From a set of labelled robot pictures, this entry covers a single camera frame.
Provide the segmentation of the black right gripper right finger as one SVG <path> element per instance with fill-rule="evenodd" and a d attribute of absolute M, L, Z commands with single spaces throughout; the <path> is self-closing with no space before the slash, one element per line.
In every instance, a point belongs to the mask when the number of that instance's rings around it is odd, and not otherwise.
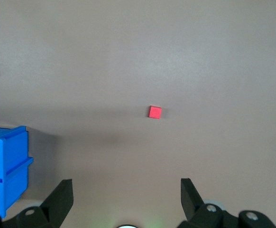
<path fill-rule="evenodd" d="M 220 228 L 223 212 L 214 204 L 206 204 L 190 178 L 181 179 L 181 205 L 186 217 L 178 228 Z"/>

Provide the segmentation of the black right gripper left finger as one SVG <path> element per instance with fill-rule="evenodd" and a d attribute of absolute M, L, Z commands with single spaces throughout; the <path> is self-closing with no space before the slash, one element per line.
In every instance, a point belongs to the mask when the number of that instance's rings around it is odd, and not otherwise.
<path fill-rule="evenodd" d="M 17 227 L 59 228 L 73 203 L 72 180 L 62 180 L 40 206 L 29 207 L 16 216 Z"/>

